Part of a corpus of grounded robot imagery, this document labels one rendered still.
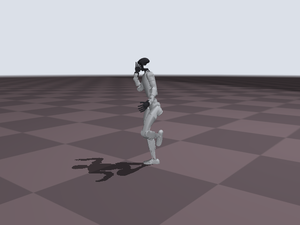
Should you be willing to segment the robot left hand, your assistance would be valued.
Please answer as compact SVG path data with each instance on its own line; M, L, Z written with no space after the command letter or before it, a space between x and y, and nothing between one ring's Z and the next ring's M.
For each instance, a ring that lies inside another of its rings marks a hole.
M150 106L150 103L149 103L149 100L147 100L146 102L140 102L140 103L143 103L143 105L140 105L140 106L142 106L141 108L138 108L138 109L141 109L140 111L141 112L144 112L147 108L148 108L148 106ZM138 107L140 107L140 106L138 106Z

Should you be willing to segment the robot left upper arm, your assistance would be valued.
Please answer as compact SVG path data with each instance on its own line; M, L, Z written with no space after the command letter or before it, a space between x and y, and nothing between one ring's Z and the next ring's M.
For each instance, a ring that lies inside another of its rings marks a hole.
M149 72L146 74L146 77L149 80L149 84L151 86L150 93L152 93L152 88L156 88L156 84L154 81L154 74L152 72Z

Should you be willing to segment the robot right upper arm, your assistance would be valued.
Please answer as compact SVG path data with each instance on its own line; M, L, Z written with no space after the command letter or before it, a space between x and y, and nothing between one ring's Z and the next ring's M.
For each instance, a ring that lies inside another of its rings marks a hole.
M144 90L144 87L143 87L142 82L141 82L141 85L140 85L139 87L137 87L137 90L138 90L138 91L143 91L143 90Z

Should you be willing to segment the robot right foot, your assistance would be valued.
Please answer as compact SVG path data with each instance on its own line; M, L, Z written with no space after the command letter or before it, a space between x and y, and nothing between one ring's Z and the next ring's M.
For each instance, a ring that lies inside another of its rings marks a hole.
M154 160L150 159L150 160L144 161L143 163L146 165L160 164L160 161L159 161L159 159L154 159Z

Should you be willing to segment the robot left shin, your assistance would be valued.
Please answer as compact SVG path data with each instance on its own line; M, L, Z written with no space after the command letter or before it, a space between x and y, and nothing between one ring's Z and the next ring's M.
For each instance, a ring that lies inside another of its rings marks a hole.
M160 134L156 134L154 131L150 131L150 130L145 132L145 136L146 137L144 137L144 139L160 138Z

